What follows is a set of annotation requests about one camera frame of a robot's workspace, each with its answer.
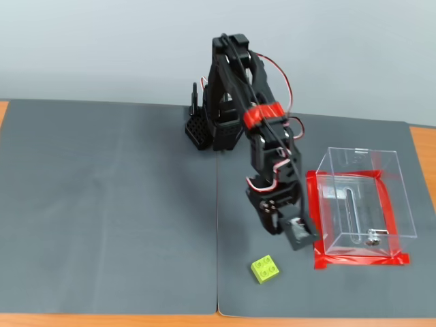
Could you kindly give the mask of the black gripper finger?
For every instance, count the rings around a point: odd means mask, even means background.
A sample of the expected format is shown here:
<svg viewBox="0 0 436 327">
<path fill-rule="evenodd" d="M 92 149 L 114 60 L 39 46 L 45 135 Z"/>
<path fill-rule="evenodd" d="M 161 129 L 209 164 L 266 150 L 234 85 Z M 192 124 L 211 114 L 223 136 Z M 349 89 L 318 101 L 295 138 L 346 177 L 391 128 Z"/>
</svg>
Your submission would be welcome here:
<svg viewBox="0 0 436 327">
<path fill-rule="evenodd" d="M 278 235 L 283 232 L 280 223 L 274 222 L 273 216 L 278 213 L 277 207 L 273 203 L 260 203 L 257 213 L 264 229 L 272 235 Z"/>
</svg>

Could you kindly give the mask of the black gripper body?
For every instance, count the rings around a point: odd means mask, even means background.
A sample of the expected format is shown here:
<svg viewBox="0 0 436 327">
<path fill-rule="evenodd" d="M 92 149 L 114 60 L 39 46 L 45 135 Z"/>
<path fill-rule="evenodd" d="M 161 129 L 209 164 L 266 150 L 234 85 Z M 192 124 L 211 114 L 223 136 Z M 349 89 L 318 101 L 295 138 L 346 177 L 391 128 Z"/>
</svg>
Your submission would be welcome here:
<svg viewBox="0 0 436 327">
<path fill-rule="evenodd" d="M 291 175 L 280 181 L 277 175 L 271 175 L 269 179 L 259 174 L 247 177 L 247 197 L 257 211 L 260 203 L 273 203 L 277 210 L 285 206 L 295 206 L 302 196 L 301 178 Z"/>
</svg>

